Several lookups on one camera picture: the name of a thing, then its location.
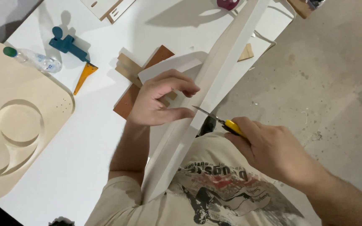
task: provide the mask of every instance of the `magenta object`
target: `magenta object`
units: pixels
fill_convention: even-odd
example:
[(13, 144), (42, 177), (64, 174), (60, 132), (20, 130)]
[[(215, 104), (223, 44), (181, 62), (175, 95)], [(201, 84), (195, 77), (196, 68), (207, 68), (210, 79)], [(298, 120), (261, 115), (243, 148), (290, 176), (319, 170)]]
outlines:
[(230, 11), (233, 10), (239, 2), (240, 0), (237, 0), (236, 2), (233, 2), (233, 0), (217, 0), (217, 5)]

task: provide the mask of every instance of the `blue plastic tool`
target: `blue plastic tool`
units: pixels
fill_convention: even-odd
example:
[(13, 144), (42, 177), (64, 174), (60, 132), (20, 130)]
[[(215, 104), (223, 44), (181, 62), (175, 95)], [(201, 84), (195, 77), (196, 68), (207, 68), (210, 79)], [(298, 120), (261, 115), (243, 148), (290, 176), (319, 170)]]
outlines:
[(73, 44), (75, 39), (72, 36), (67, 35), (64, 39), (62, 39), (63, 32), (60, 27), (53, 27), (53, 34), (54, 38), (50, 40), (50, 46), (65, 54), (70, 52), (81, 61), (90, 63), (90, 60), (86, 59), (87, 52), (79, 49), (76, 45)]

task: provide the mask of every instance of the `man's left hand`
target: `man's left hand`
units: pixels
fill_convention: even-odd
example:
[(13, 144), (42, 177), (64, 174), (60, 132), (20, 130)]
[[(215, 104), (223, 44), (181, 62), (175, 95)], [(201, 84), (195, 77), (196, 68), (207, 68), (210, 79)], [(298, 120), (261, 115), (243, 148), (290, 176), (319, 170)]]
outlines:
[(182, 91), (186, 97), (192, 97), (200, 88), (191, 78), (175, 69), (165, 71), (144, 83), (128, 116), (128, 121), (143, 126), (158, 126), (194, 117), (194, 111), (189, 108), (167, 109), (158, 100), (173, 90)]

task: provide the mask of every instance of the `hand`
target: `hand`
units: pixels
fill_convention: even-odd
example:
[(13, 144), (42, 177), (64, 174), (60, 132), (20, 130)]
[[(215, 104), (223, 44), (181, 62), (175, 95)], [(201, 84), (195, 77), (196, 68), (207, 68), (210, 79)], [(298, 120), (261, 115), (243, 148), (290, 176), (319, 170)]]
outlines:
[(189, 108), (167, 109), (164, 104), (158, 101), (159, 98), (173, 90), (182, 91), (186, 97), (192, 97), (200, 88), (194, 84), (191, 78), (175, 69), (165, 71), (147, 80), (142, 86), (128, 116), (128, 121), (143, 126), (158, 126), (175, 120), (194, 117), (194, 111)]
[(329, 176), (286, 127), (263, 125), (247, 117), (237, 117), (232, 121), (248, 140), (231, 133), (224, 137), (237, 147), (252, 167), (265, 175), (302, 192)]

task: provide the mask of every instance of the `white work surface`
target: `white work surface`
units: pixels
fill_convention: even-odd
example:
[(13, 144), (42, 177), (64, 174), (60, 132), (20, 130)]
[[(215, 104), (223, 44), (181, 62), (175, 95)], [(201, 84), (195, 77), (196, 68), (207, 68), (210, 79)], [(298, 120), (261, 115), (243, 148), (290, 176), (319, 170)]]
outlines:
[[(283, 0), (270, 6), (257, 31), (274, 40), (291, 22), (292, 13)], [(64, 37), (75, 34), (74, 44), (87, 51), (99, 69), (75, 96), (73, 116), (0, 199), (0, 207), (25, 226), (47, 225), (60, 216), (84, 225), (107, 182), (108, 165), (125, 125), (113, 112), (130, 85), (114, 70), (119, 53), (140, 66), (160, 45), (176, 54), (208, 53), (232, 20), (232, 13), (219, 9), (215, 0), (136, 0), (113, 25), (100, 22), (80, 0), (45, 0), (7, 45), (61, 58), (63, 69), (53, 76), (73, 91), (84, 63), (48, 45), (52, 28), (60, 26)], [(249, 42), (255, 57), (236, 64), (232, 73), (238, 76), (224, 85), (224, 95), (270, 45), (259, 38)]]

